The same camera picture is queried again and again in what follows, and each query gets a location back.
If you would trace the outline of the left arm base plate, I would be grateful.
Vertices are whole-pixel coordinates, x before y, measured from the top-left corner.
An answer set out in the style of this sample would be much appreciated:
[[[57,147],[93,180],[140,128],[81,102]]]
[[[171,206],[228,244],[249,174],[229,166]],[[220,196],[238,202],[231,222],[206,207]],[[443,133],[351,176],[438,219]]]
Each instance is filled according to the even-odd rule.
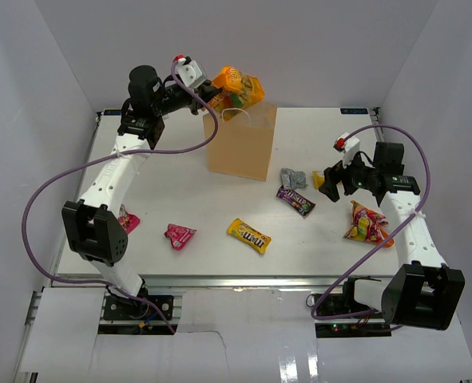
[[[167,320],[173,318],[174,297],[172,295],[149,295],[147,300],[157,306]],[[145,320],[147,318],[161,320],[161,316],[148,304],[111,292],[105,293],[105,305],[101,317],[105,321]]]

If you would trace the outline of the colourful Fox's candy bag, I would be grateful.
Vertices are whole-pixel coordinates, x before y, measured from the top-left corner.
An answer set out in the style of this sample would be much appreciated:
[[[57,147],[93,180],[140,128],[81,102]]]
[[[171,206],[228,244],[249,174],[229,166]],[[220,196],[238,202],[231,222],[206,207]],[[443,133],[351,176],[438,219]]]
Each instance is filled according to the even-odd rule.
[[[383,243],[389,236],[384,230],[384,227],[388,225],[387,218],[354,200],[351,204],[351,227],[343,237],[375,246]]]

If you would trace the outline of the orange gummy snack bag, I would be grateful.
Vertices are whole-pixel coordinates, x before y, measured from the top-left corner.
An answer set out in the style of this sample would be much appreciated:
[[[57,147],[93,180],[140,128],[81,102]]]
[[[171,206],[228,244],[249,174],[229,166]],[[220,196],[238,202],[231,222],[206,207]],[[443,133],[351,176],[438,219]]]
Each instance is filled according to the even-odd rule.
[[[212,85],[224,94],[223,103],[214,111],[225,122],[241,111],[260,103],[265,92],[258,77],[242,73],[233,66],[225,66],[212,80]]]

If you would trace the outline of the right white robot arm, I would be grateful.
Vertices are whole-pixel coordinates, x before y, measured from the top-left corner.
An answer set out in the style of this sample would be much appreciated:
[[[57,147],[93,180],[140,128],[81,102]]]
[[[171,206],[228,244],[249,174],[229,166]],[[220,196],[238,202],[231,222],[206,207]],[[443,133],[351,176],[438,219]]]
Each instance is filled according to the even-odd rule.
[[[388,224],[397,230],[391,241],[399,265],[390,281],[350,277],[343,284],[341,310],[350,318],[374,310],[389,325],[446,330],[465,279],[460,270],[448,267],[434,245],[421,212],[418,183],[403,173],[403,145],[378,142],[369,165],[365,165],[359,140],[354,137],[340,137],[335,149],[343,158],[325,170],[320,192],[337,201],[339,184],[345,195],[368,190]]]

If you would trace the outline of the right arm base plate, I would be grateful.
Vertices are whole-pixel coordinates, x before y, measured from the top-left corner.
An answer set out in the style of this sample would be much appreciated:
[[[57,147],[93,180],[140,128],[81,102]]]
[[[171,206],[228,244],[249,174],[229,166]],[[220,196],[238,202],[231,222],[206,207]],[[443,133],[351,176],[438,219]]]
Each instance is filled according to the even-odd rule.
[[[358,303],[346,303],[342,294],[331,294],[318,307],[318,316],[328,320],[315,322],[318,339],[384,338],[391,336],[391,326],[379,313],[355,315],[370,308]]]

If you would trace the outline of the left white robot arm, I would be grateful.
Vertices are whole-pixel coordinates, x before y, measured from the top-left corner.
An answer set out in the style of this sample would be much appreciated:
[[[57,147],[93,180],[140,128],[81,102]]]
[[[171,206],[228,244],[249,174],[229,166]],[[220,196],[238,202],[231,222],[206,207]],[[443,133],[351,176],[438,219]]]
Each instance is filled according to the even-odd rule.
[[[112,151],[79,200],[61,210],[69,248],[124,296],[121,308],[131,318],[147,313],[149,299],[141,294],[143,279],[124,259],[129,239],[119,222],[123,199],[140,166],[157,150],[165,116],[180,109],[196,115],[220,92],[190,57],[176,57],[169,77],[174,82],[166,85],[150,65],[131,70]]]

